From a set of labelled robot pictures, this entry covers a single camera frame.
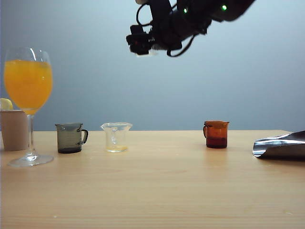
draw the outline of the silver foil bag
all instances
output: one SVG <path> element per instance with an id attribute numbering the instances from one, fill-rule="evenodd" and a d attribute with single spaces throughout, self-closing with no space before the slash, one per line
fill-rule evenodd
<path id="1" fill-rule="evenodd" d="M 253 155 L 261 159 L 305 160 L 305 131 L 256 140 Z"/>

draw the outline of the glass base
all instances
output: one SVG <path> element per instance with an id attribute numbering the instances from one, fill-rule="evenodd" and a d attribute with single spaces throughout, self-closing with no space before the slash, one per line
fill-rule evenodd
<path id="1" fill-rule="evenodd" d="M 119 153 L 127 150 L 127 146 L 108 146 L 106 147 L 106 151 L 111 153 Z"/>
<path id="2" fill-rule="evenodd" d="M 43 163 L 48 163 L 54 159 L 50 155 L 35 155 L 35 156 L 24 156 L 18 159 L 14 159 L 8 163 L 9 166 L 13 167 L 27 167 L 35 166 Z"/>

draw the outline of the beige cup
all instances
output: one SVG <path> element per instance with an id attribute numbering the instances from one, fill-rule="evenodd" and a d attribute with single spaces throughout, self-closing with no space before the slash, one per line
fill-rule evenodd
<path id="1" fill-rule="evenodd" d="M 22 110 L 0 111 L 4 149 L 8 151 L 29 148 L 28 120 Z"/>

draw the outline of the black cable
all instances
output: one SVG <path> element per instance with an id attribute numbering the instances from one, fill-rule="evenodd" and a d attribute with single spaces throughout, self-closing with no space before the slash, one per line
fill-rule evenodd
<path id="1" fill-rule="evenodd" d="M 149 5 L 148 3 L 144 3 L 142 4 L 139 8 L 138 8 L 138 11 L 137 11 L 137 15 L 136 15 L 136 20 L 137 20 L 137 23 L 141 26 L 148 26 L 148 25 L 151 25 L 152 24 L 152 21 L 150 23 L 147 23 L 147 24 L 142 24 L 140 21 L 139 21 L 139 13 L 140 13 L 140 10 L 142 9 L 143 6 L 145 5 Z"/>
<path id="2" fill-rule="evenodd" d="M 171 51 L 172 51 L 172 50 L 170 50 L 170 49 L 167 50 L 167 53 L 166 53 L 166 54 L 167 54 L 168 56 L 170 56 L 170 57 L 177 57 L 177 56 L 182 55 L 183 53 L 185 53 L 186 50 L 188 50 L 188 48 L 191 46 L 191 44 L 192 44 L 192 42 L 193 42 L 195 36 L 197 36 L 197 35 L 198 35 L 198 34 L 194 34 L 194 35 L 192 36 L 192 38 L 190 39 L 190 41 L 188 42 L 188 44 L 185 46 L 185 48 L 184 48 L 181 52 L 179 52 L 178 54 L 172 55 L 172 54 L 171 54 Z"/>

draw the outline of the wine glass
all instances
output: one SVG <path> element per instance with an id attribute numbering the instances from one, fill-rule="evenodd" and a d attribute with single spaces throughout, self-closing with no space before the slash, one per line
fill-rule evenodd
<path id="1" fill-rule="evenodd" d="M 52 91 L 52 69 L 49 55 L 33 48 L 8 49 L 4 64 L 4 85 L 14 103 L 28 118 L 29 149 L 25 156 L 9 162 L 13 167 L 27 167 L 53 160 L 39 155 L 33 145 L 33 119 Z"/>

